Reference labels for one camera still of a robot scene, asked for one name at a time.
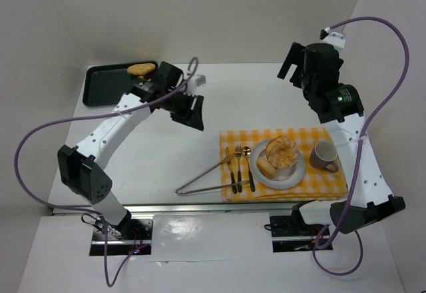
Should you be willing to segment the sugared round bread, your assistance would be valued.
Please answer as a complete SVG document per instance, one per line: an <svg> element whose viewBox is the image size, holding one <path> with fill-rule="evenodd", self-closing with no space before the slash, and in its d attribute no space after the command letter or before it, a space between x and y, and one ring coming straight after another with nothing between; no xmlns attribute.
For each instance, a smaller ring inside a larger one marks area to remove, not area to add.
<svg viewBox="0 0 426 293"><path fill-rule="evenodd" d="M287 135L278 136L267 143L266 158L277 170L291 168L298 161L296 143Z"/></svg>

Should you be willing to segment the metal tongs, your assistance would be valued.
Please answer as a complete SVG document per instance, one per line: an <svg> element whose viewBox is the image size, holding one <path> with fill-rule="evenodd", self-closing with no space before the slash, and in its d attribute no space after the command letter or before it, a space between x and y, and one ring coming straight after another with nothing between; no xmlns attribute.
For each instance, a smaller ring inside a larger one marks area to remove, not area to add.
<svg viewBox="0 0 426 293"><path fill-rule="evenodd" d="M236 175L231 175L230 182L221 182L219 178L214 180L210 175L220 167L232 162L236 158L234 153L225 156L222 160L201 172L198 176L192 178L182 186L179 186L174 192L178 196L190 196L193 194L201 194L230 188L231 190L239 191L245 186L249 186L249 180L239 181Z"/></svg>

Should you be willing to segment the small ring bread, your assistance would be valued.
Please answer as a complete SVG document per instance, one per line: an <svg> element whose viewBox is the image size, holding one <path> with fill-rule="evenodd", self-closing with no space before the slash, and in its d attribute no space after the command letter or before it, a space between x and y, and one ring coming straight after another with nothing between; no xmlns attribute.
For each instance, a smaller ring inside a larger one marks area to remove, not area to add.
<svg viewBox="0 0 426 293"><path fill-rule="evenodd" d="M268 179L273 179L277 175L277 170L263 157L256 160L256 166Z"/></svg>

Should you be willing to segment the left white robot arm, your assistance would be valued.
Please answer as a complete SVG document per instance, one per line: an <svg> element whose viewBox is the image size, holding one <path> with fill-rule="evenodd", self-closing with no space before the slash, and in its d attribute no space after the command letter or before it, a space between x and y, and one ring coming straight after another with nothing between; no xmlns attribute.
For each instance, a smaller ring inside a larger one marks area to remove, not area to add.
<svg viewBox="0 0 426 293"><path fill-rule="evenodd" d="M155 109L170 113L173 121L202 131L202 103L197 87L205 85L203 75L188 74L161 62L151 75L140 76L123 94L113 112L87 138L74 147L62 146L58 153L61 181L84 198L108 225L125 238L141 231L139 223L117 200L105 168L122 142Z"/></svg>

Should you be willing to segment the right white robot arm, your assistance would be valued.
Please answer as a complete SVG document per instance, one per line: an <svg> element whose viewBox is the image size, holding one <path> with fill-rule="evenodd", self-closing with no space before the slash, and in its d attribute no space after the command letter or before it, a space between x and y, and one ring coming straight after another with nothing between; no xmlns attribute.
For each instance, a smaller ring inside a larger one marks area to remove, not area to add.
<svg viewBox="0 0 426 293"><path fill-rule="evenodd" d="M359 93L339 81L345 34L324 29L318 43L293 43L278 73L284 79L291 65L290 83L302 90L337 150L349 192L345 199L301 202L292 208L297 226L335 226L349 234L405 209L405 201L387 185L373 153Z"/></svg>

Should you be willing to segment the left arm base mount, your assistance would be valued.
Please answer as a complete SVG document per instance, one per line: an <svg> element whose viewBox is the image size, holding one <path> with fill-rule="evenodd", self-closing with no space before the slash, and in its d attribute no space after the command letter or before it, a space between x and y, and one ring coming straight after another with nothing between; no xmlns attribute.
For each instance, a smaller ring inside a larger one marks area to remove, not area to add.
<svg viewBox="0 0 426 293"><path fill-rule="evenodd" d="M133 218L132 227L125 235L111 225L106 227L105 232L101 219L93 214L82 214L81 222L93 228L90 256L104 254L105 234L108 236L108 256L126 256L129 252L137 256L151 255L153 216Z"/></svg>

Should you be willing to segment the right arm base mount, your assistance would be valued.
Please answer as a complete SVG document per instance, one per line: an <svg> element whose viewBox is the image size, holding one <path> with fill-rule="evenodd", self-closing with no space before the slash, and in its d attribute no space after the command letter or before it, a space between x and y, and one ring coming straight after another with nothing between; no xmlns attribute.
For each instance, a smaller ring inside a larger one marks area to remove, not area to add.
<svg viewBox="0 0 426 293"><path fill-rule="evenodd" d="M272 207L264 229L272 237L273 253L311 252L322 224L305 224L292 216L290 207Z"/></svg>

